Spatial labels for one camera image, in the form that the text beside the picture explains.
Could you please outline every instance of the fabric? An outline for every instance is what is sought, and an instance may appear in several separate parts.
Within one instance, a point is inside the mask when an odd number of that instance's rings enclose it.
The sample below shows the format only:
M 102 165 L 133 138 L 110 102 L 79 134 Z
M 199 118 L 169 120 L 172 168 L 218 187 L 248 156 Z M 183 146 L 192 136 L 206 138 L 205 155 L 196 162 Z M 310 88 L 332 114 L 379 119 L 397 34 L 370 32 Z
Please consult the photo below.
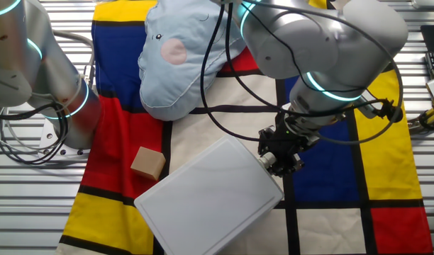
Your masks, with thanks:
M 326 1 L 312 4 L 323 7 Z M 154 5 L 115 1 L 96 7 L 92 33 L 102 113 L 57 254 L 163 254 L 133 206 L 133 199 L 155 184 L 132 173 L 133 157 L 140 146 L 162 152 L 167 159 L 163 178 L 223 136 L 200 105 L 173 123 L 154 119 L 141 105 L 137 61 L 147 39 L 143 15 Z M 255 93 L 278 105 L 287 102 L 297 77 L 276 81 L 262 76 L 247 50 L 233 63 Z M 392 71 L 369 89 L 397 101 Z M 258 130 L 274 124 L 276 112 L 245 93 L 227 66 L 206 97 L 215 117 L 234 132 L 257 137 Z M 321 132 L 357 140 L 385 124 L 355 111 Z M 243 143 L 256 153 L 257 143 Z M 306 163 L 302 170 L 275 178 L 284 200 L 221 254 L 432 254 L 405 121 L 360 146 L 320 141 L 301 158 Z
M 160 120 L 178 120 L 201 101 L 200 73 L 220 6 L 203 0 L 159 0 L 148 12 L 147 40 L 138 60 L 140 97 L 145 110 Z M 204 87 L 212 85 L 226 63 L 226 15 L 213 42 L 204 75 Z M 230 56 L 238 56 L 245 43 L 233 24 Z

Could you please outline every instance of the teal light ring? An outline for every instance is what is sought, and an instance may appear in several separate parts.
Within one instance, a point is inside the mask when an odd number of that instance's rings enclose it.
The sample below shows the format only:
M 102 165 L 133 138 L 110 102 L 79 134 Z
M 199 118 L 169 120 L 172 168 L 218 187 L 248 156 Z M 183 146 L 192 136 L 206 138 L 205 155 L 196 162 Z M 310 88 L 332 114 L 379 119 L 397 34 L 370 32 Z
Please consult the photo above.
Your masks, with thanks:
M 86 85 L 86 88 L 87 88 L 87 95 L 84 97 L 83 103 L 73 113 L 70 113 L 69 115 L 66 115 L 66 118 L 68 118 L 68 117 L 70 117 L 70 116 L 78 113 L 84 107 L 84 105 L 87 104 L 88 96 L 89 96 L 89 88 L 88 88 L 87 85 Z M 48 119 L 51 119 L 51 120 L 57 120 L 58 119 L 58 118 L 53 118 L 53 117 L 48 117 L 48 116 L 45 116 L 45 117 L 48 118 Z
M 356 101 L 357 99 L 360 98 L 360 96 L 356 96 L 356 97 L 354 97 L 354 98 L 345 98 L 345 97 L 342 97 L 342 96 L 334 95 L 334 94 L 332 94 L 332 93 L 330 93 L 330 92 L 327 92 L 325 89 L 323 89 L 323 87 L 319 86 L 319 84 L 318 84 L 318 83 L 315 81 L 315 79 L 311 76 L 311 73 L 308 72 L 308 73 L 307 73 L 307 77 L 308 77 L 308 80 L 310 80 L 311 84 L 312 84 L 313 86 L 315 86 L 316 89 L 318 89 L 319 91 L 322 91 L 323 94 L 325 94 L 326 96 L 328 96 L 328 97 L 330 97 L 330 98 L 333 98 L 333 99 L 336 99 L 336 100 L 339 100 L 339 101 L 345 101 L 345 102 Z
M 40 51 L 39 47 L 32 40 L 29 40 L 29 39 L 28 39 L 28 44 L 31 45 L 31 47 L 33 47 L 35 50 L 38 51 L 40 60 L 42 60 L 42 52 Z
M 0 11 L 0 16 L 3 14 L 8 13 L 9 11 L 12 11 L 14 8 L 17 7 L 17 5 L 21 2 L 21 0 L 16 0 L 11 6 L 9 6 L 8 8 L 5 8 L 4 10 Z
M 255 7 L 255 5 L 256 5 L 256 4 L 250 4 L 250 5 L 248 6 L 248 9 L 251 11 L 251 10 L 253 9 L 253 7 Z M 245 20 L 247 19 L 247 16 L 248 16 L 249 13 L 250 13 L 250 12 L 249 12 L 248 10 L 245 10 L 244 15 L 243 15 L 243 19 L 242 19 L 241 22 L 240 22 L 240 35 L 243 37 L 243 39 L 244 39 L 244 34 L 243 34 L 243 31 L 244 31 L 244 23 L 245 23 Z

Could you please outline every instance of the light blue pillow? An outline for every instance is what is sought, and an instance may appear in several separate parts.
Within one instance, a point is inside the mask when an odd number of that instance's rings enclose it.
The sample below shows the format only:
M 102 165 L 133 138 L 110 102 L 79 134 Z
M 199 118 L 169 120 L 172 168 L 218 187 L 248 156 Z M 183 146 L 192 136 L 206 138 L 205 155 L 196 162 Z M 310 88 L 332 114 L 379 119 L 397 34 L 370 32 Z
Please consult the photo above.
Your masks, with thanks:
M 140 97 L 146 111 L 160 120 L 177 120 L 201 102 L 200 71 L 216 26 L 220 6 L 209 0 L 159 0 L 148 12 L 140 67 Z M 205 89 L 226 63 L 226 14 L 209 55 Z M 235 24 L 231 28 L 231 57 L 245 43 Z

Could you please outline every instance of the black cable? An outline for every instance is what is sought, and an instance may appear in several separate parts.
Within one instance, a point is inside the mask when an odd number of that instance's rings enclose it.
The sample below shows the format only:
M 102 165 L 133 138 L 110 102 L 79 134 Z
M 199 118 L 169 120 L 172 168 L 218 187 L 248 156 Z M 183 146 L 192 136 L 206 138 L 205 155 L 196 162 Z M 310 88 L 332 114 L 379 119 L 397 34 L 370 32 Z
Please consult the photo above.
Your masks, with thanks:
M 365 37 L 365 39 L 367 39 L 370 42 L 372 42 L 373 44 L 375 44 L 386 55 L 386 57 L 391 62 L 391 65 L 394 68 L 394 71 L 395 71 L 395 74 L 396 74 L 396 78 L 397 78 L 398 83 L 399 83 L 399 101 L 398 101 L 398 106 L 396 107 L 396 109 L 394 111 L 394 114 L 391 116 L 391 119 L 390 119 L 389 123 L 387 123 L 387 125 L 382 130 L 380 130 L 377 134 L 375 134 L 375 135 L 373 135 L 371 137 L 359 140 L 359 141 L 349 141 L 348 142 L 348 141 L 334 140 L 334 139 L 322 136 L 319 132 L 315 132 L 314 134 L 317 137 L 321 138 L 322 140 L 325 140 L 325 141 L 328 141 L 328 142 L 333 142 L 333 143 L 336 143 L 336 144 L 339 144 L 339 145 L 359 145 L 361 143 L 369 142 L 369 141 L 371 141 L 373 139 L 376 139 L 380 135 L 384 134 L 394 124 L 394 120 L 396 120 L 402 114 L 401 106 L 403 104 L 403 99 L 404 99 L 404 97 L 403 97 L 403 94 L 404 94 L 404 91 L 403 91 L 404 85 L 403 85 L 403 81 L 401 80 L 401 74 L 400 74 L 399 67 L 395 63 L 394 57 L 391 56 L 390 52 L 385 48 L 385 46 L 383 46 L 378 40 L 376 40 L 375 38 L 373 38 L 369 33 L 363 31 L 362 29 L 360 29 L 356 25 L 353 25 L 353 24 L 351 24 L 350 22 L 348 22 L 348 21 L 346 21 L 344 19 L 332 16 L 332 15 L 329 15 L 329 14 L 326 14 L 326 13 L 321 13 L 321 12 L 318 12 L 318 11 L 314 11 L 313 9 L 303 9 L 303 8 L 290 7 L 290 6 L 282 6 L 282 5 L 279 5 L 279 4 L 268 4 L 268 3 L 264 3 L 264 2 L 260 2 L 260 1 L 254 1 L 254 0 L 243 0 L 243 1 L 246 1 L 246 2 L 248 2 L 250 4 L 254 4 L 254 5 L 257 5 L 257 6 L 268 7 L 268 8 L 271 8 L 271 9 L 286 10 L 286 11 L 289 11 L 290 13 L 297 13 L 297 14 L 301 14 L 301 15 L 311 14 L 311 15 L 315 15 L 315 16 L 320 16 L 322 18 L 327 18 L 327 19 L 330 19 L 332 21 L 337 21 L 337 22 L 339 22 L 339 23 L 341 23 L 343 25 L 346 25 L 346 26 L 348 26 L 348 27 L 356 30 L 359 34 L 363 35 Z
M 13 114 L 13 115 L 0 115 L 1 120 L 25 120 L 27 118 L 31 118 L 33 115 L 45 110 L 46 108 L 52 108 L 54 106 L 58 106 L 59 103 L 49 103 L 47 105 L 41 106 L 34 110 L 30 110 L 25 113 Z
M 55 112 L 57 113 L 57 116 L 58 116 L 58 120 L 60 122 L 60 135 L 56 141 L 56 143 L 61 142 L 59 146 L 53 147 L 45 156 L 43 156 L 39 159 L 31 160 L 31 161 L 27 161 L 27 160 L 19 157 L 17 155 L 17 153 L 15 153 L 9 146 L 3 144 L 2 142 L 0 142 L 1 151 L 10 159 L 14 160 L 15 162 L 22 163 L 22 164 L 41 165 L 41 164 L 49 162 L 59 152 L 59 150 L 61 149 L 62 145 L 65 142 L 64 138 L 67 135 L 67 133 L 69 132 L 69 130 L 68 130 L 69 125 L 67 123 L 67 117 L 66 117 L 64 111 L 59 110 L 60 106 L 61 105 L 59 103 L 54 103 L 52 106 L 55 109 Z M 0 137 L 1 137 L 1 140 L 3 142 L 7 143 L 6 138 L 4 137 L 2 121 L 0 121 Z
M 229 6 L 228 6 L 228 13 L 232 13 L 232 11 L 233 11 L 233 4 L 229 4 Z M 209 116 L 209 118 L 212 120 L 212 122 L 218 127 L 218 128 L 220 128 L 222 131 L 224 131 L 224 132 L 226 132 L 227 134 L 229 134 L 229 135 L 232 135 L 232 136 L 234 136 L 234 137 L 236 137 L 236 138 L 240 138 L 240 139 L 242 139 L 242 140 L 247 140 L 247 141 L 253 141 L 253 142 L 264 142 L 265 140 L 261 140 L 261 139 L 258 139 L 258 138 L 253 138 L 253 137 L 246 137 L 246 136 L 243 136 L 243 135 L 239 135 L 239 134 L 237 134 L 237 133 L 234 133 L 234 132 L 232 132 L 232 131 L 230 131 L 230 130 L 228 130 L 227 128 L 225 128 L 225 127 L 223 127 L 216 119 L 215 119 L 215 117 L 212 115 L 212 112 L 210 111 L 210 109 L 209 109 L 209 107 L 208 107 L 208 104 L 207 104 L 207 102 L 206 102 L 206 95 L 205 95 L 205 93 L 204 93 L 204 72 L 205 72 L 205 70 L 206 70 L 206 63 L 207 63 L 207 60 L 208 60 L 208 57 L 209 57 L 209 54 L 210 54 L 210 52 L 211 52 L 211 48 L 212 48 L 212 45 L 213 45 L 213 41 L 216 39 L 216 36 L 217 36 L 217 32 L 218 32 L 218 29 L 220 28 L 220 24 L 221 24 L 221 21 L 222 21 L 222 18 L 223 18 L 223 14 L 225 13 L 225 6 L 224 5 L 221 5 L 221 10 L 220 10 L 220 13 L 219 13 L 219 16 L 218 16 L 218 20 L 217 20 L 217 24 L 216 24 L 216 27 L 214 28 L 214 32 L 213 32 L 213 34 L 212 34 L 212 36 L 211 36 L 211 39 L 209 40 L 209 44 L 208 44 L 208 47 L 207 47 L 207 49 L 206 49 L 206 53 L 204 54 L 204 58 L 203 58 L 203 64 L 201 65 L 201 73 L 200 73 L 200 93 L 201 93 L 201 100 L 202 100 L 202 102 L 203 102 L 203 106 L 204 106 L 204 109 L 206 110 L 206 113 L 208 114 L 208 116 Z M 228 20 L 227 20 L 227 26 L 228 26 L 228 24 L 230 24 L 231 25 L 231 14 L 229 14 L 228 15 Z M 226 29 L 226 44 L 229 44 L 229 29 Z M 292 111 L 290 111 L 290 110 L 284 110 L 284 109 L 282 109 L 283 111 L 285 111 L 286 113 L 288 113 L 288 114 L 290 114 L 290 115 L 295 115 L 295 116 L 304 116 L 304 117 L 323 117 L 323 116 L 329 116 L 329 115 L 335 115 L 335 114 L 339 114 L 339 113 L 344 113 L 345 111 L 348 111 L 348 110 L 352 110 L 352 109 L 356 109 L 356 108 L 359 108 L 359 107 L 362 107 L 362 106 L 366 106 L 366 105 L 369 105 L 369 104 L 373 104 L 373 103 L 378 103 L 378 102 L 384 102 L 384 103 L 388 103 L 389 101 L 387 100 L 387 99 L 377 99 L 377 100 L 373 100 L 373 101 L 368 101 L 368 102 L 364 102 L 364 103 L 361 103 L 360 105 L 357 105 L 357 106 L 351 106 L 351 107 L 349 107 L 349 108 L 344 108 L 344 109 L 338 109 L 338 110 L 330 110 L 330 111 L 327 111 L 327 112 L 320 112 L 320 113 L 314 113 L 314 114 L 305 114 L 305 113 L 295 113 L 295 112 L 292 112 Z M 283 139 L 283 140 L 269 140 L 270 142 L 285 142 L 285 141 L 291 141 L 291 140 L 286 140 L 286 139 Z
M 275 38 L 277 41 L 279 41 L 279 43 L 281 43 L 281 44 L 283 44 L 283 46 L 285 46 L 287 49 L 288 49 L 288 51 L 289 51 L 289 53 L 291 54 L 291 58 L 293 59 L 293 64 L 294 64 L 294 66 L 297 68 L 297 71 L 299 72 L 299 76 L 301 77 L 301 80 L 302 80 L 302 82 L 305 84 L 305 86 L 307 86 L 307 88 L 309 88 L 309 89 L 311 89 L 311 90 L 313 90 L 313 91 L 319 91 L 319 92 L 340 92 L 340 93 L 347 93 L 347 92 L 353 92 L 353 91 L 363 91 L 363 90 L 365 90 L 366 88 L 355 88 L 355 89 L 348 89 L 348 90 L 344 90 L 344 91 L 341 91 L 341 90 L 319 90 L 319 89 L 315 89 L 315 88 L 313 88 L 312 86 L 310 86 L 310 85 L 308 85 L 307 83 L 306 83 L 306 81 L 305 81 L 305 79 L 304 79 L 304 76 L 303 76 L 303 74 L 302 74 L 302 72 L 301 72 L 301 69 L 299 68 L 299 66 L 298 66 L 298 64 L 297 64 L 297 62 L 296 62 L 296 58 L 295 58 L 295 56 L 294 56 L 294 52 L 293 52 L 293 50 L 291 49 L 291 47 L 286 43 L 286 42 L 284 42 L 282 39 L 280 39 L 280 38 L 278 38 L 261 20 L 260 20 L 260 18 L 258 18 L 253 12 L 252 12 L 252 10 L 250 10 L 248 7 L 246 7 L 245 6 L 245 4 L 244 3 L 241 3 L 240 4 L 241 6 L 243 6 L 252 16 L 253 16 L 253 18 L 255 18 L 259 23 L 260 23 L 260 25 L 273 37 L 273 38 Z
M 282 112 L 282 113 L 287 113 L 289 115 L 295 115 L 298 117 L 325 117 L 325 116 L 329 116 L 329 115 L 335 115 L 335 114 L 339 114 L 339 113 L 344 113 L 345 111 L 349 111 L 349 110 L 353 110 L 356 108 L 360 108 L 363 106 L 368 106 L 370 104 L 373 103 L 390 103 L 387 99 L 377 99 L 377 100 L 373 100 L 373 101 L 367 101 L 361 104 L 358 104 L 356 106 L 350 106 L 348 108 L 344 108 L 344 109 L 338 109 L 338 110 L 329 110 L 329 111 L 324 111 L 324 112 L 320 112 L 320 113 L 312 113 L 312 114 L 306 114 L 306 113 L 296 113 L 290 110 L 285 110 L 280 106 L 276 106 L 266 100 L 264 100 L 263 98 L 259 97 L 255 92 L 253 92 L 247 85 L 245 85 L 245 83 L 242 81 L 242 79 L 239 77 L 239 74 L 236 72 L 234 66 L 233 66 L 233 62 L 231 61 L 231 56 L 230 56 L 230 30 L 231 30 L 231 14 L 233 12 L 233 7 L 229 6 L 228 7 L 228 20 L 226 23 L 226 36 L 225 36 L 225 50 L 226 50 L 226 60 L 228 63 L 228 66 L 230 67 L 231 72 L 233 73 L 234 77 L 236 78 L 236 80 L 239 82 L 239 84 L 254 98 L 256 98 L 258 101 L 260 101 L 261 103 L 265 104 L 266 106 L 270 106 L 272 108 L 277 109 L 278 111 Z

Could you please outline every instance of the white square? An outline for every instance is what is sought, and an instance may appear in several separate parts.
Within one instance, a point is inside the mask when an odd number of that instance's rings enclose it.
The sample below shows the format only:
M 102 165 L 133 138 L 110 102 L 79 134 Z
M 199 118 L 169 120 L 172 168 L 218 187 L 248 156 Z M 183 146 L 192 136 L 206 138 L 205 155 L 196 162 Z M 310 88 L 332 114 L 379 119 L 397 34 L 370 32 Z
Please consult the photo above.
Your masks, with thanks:
M 224 127 L 233 132 L 248 137 L 259 137 L 258 131 L 275 124 L 276 113 L 213 113 L 213 115 Z M 224 131 L 218 129 L 207 114 L 189 114 L 175 121 L 172 131 L 169 172 L 173 173 L 224 135 Z M 243 140 L 241 142 L 252 154 L 259 157 L 257 142 Z M 273 176 L 273 178 L 283 190 L 283 180 L 278 176 Z
M 297 210 L 301 254 L 365 254 L 360 209 Z
M 264 100 L 276 103 L 277 92 L 274 79 L 261 75 L 243 76 L 241 79 Z M 206 92 L 206 100 L 209 107 L 217 105 L 263 106 L 233 77 L 217 78 Z M 227 129 L 244 136 L 258 138 L 258 131 L 275 125 L 276 113 L 213 113 L 213 115 Z M 214 125 L 207 114 L 189 114 L 174 121 L 169 172 L 173 173 L 224 135 L 225 133 Z M 241 142 L 258 157 L 257 142 L 242 140 Z M 277 176 L 273 178 L 283 190 L 282 179 Z
M 288 233 L 283 209 L 274 209 L 233 240 L 218 255 L 287 255 Z

